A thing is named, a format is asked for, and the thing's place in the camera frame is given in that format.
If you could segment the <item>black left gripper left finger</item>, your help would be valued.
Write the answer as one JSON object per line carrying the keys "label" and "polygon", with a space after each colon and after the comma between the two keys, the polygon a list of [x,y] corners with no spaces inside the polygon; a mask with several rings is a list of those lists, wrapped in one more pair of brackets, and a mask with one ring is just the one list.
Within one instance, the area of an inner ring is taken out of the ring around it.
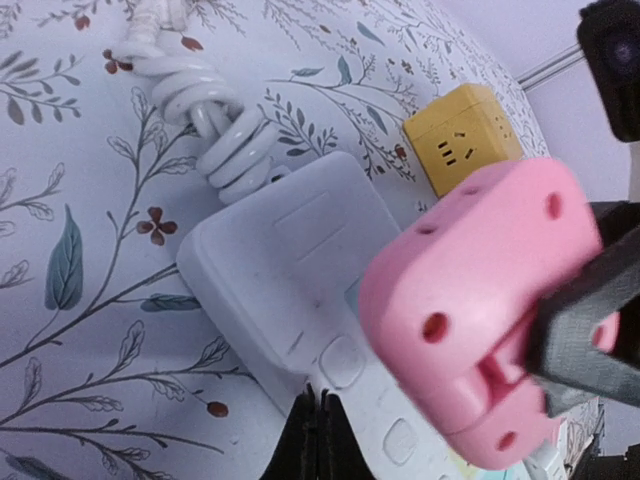
{"label": "black left gripper left finger", "polygon": [[307,384],[294,400],[260,480],[319,479],[322,421],[319,400]]}

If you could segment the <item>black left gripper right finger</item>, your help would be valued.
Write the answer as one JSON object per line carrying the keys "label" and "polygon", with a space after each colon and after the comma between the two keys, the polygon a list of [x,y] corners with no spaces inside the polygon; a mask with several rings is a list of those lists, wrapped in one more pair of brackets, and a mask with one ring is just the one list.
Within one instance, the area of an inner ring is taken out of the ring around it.
{"label": "black left gripper right finger", "polygon": [[323,390],[319,407],[319,478],[374,480],[338,395]]}

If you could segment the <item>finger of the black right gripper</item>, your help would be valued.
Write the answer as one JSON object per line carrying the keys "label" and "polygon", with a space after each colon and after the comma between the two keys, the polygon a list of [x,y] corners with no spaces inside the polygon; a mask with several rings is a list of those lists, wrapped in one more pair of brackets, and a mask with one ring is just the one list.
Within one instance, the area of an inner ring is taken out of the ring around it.
{"label": "finger of the black right gripper", "polygon": [[604,250],[540,300],[526,350],[549,415],[594,396],[639,405],[639,204],[591,208]]}

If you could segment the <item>pink plug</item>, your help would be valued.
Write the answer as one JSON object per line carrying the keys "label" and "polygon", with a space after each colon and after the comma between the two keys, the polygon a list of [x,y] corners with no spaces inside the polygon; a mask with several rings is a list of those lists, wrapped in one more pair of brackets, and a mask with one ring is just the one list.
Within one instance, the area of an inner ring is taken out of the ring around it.
{"label": "pink plug", "polygon": [[429,423],[487,470],[527,457],[559,425],[525,370],[537,302],[602,248],[571,171],[552,158],[472,173],[369,265],[358,316]]}

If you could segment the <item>white power strip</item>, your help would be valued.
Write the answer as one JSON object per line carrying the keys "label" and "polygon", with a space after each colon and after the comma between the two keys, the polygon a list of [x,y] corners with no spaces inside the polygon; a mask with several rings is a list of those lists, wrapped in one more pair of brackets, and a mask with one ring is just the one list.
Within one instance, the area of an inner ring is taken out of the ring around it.
{"label": "white power strip", "polygon": [[371,351],[360,277],[398,232],[349,154],[288,172],[200,222],[181,276],[231,348],[288,416],[310,384],[339,396],[375,479],[426,475],[442,443]]}

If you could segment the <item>yellow cube socket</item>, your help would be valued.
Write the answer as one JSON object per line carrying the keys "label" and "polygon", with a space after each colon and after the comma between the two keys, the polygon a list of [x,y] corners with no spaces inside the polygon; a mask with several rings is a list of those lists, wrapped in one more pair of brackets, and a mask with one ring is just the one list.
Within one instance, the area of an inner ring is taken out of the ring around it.
{"label": "yellow cube socket", "polygon": [[404,121],[404,133],[441,198],[474,171],[524,152],[493,90],[463,84]]}

